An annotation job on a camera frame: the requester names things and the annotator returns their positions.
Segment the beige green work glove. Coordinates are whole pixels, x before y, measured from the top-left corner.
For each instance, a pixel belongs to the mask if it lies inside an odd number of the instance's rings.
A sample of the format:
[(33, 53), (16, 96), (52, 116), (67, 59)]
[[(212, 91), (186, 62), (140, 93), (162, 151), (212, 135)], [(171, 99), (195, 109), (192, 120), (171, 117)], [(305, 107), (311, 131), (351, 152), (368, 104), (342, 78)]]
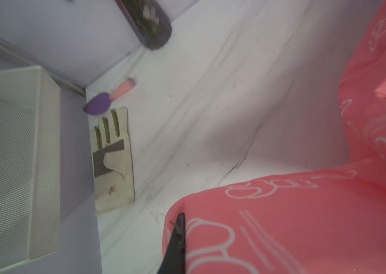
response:
[(128, 118), (125, 107), (112, 109), (90, 131), (97, 215), (135, 201)]

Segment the pink hooded jacket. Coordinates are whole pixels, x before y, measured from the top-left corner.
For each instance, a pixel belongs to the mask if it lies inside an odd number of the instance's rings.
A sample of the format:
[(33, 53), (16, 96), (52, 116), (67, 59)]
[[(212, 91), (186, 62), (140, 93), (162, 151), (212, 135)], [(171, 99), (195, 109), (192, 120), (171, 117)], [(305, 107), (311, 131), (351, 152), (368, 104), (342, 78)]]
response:
[(188, 195), (185, 274), (386, 274), (386, 1), (341, 80), (350, 162)]

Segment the white mesh lower shelf bin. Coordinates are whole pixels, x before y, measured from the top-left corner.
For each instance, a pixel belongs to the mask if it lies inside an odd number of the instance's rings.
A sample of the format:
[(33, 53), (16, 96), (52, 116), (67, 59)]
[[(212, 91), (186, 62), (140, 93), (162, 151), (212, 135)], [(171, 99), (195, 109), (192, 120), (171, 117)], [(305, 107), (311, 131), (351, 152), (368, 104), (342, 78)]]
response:
[(0, 71), (0, 274), (55, 253), (60, 87), (41, 66)]

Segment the dark glass vase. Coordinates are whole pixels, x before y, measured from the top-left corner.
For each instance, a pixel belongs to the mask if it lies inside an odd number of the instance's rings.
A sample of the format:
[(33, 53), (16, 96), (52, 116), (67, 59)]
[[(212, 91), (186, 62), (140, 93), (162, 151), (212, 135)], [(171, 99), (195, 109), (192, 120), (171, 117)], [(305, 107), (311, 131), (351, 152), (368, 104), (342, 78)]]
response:
[(162, 48), (172, 34), (171, 21), (153, 0), (115, 0), (141, 44), (148, 50)]

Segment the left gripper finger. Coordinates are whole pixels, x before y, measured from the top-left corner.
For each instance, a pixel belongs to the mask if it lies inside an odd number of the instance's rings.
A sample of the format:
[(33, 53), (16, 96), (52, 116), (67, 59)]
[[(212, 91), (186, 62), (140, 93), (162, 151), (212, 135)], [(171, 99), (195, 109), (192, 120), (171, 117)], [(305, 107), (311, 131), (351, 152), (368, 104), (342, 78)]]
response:
[(173, 233), (157, 274), (185, 274), (186, 272), (186, 218), (180, 213), (176, 222), (170, 222)]

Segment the purple pink hairbrush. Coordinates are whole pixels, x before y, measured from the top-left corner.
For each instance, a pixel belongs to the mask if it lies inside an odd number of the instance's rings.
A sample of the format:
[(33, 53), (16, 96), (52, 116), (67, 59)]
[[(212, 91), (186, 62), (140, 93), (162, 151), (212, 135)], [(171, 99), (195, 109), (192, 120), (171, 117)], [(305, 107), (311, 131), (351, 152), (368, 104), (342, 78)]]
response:
[(119, 85), (112, 93), (102, 92), (92, 98), (83, 108), (83, 111), (89, 115), (100, 115), (105, 113), (113, 101), (124, 96), (136, 86), (133, 78), (127, 78), (121, 85)]

